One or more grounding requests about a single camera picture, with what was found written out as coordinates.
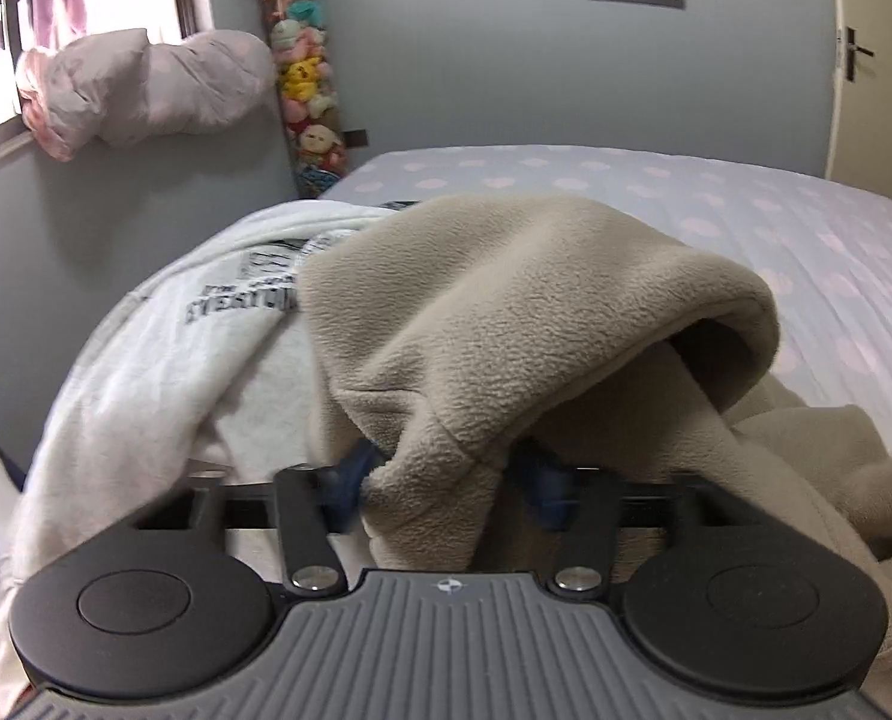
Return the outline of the tube of plush toys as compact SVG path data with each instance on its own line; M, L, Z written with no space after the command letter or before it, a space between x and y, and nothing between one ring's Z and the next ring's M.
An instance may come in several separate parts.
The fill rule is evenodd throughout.
M320 0L260 0L296 187L315 199L347 176L347 144Z

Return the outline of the white printed sweatshirt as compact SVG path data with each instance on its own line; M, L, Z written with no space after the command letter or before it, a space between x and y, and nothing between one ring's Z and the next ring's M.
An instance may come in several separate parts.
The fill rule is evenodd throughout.
M386 215L322 200L257 211L99 323L50 408L0 556L0 718L29 686L7 617L32 574L187 473L252 483L308 463L299 270Z

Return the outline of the polka dot bed sheet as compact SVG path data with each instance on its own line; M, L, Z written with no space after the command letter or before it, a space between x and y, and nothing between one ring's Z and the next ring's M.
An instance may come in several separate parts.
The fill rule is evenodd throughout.
M756 271L781 320L771 367L813 406L857 405L892 449L892 201L765 166L578 145L381 154L329 199L382 206L448 193L574 193Z

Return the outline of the beige fleece zip hoodie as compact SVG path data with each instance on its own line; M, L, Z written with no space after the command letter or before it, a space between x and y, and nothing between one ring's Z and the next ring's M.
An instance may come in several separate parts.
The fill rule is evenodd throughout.
M550 566L555 539L501 486L521 437L635 481L693 470L877 582L866 688L892 712L892 454L864 411L771 376L756 273L592 200L462 195L313 255L298 293L313 457L384 454L364 484L377 566Z

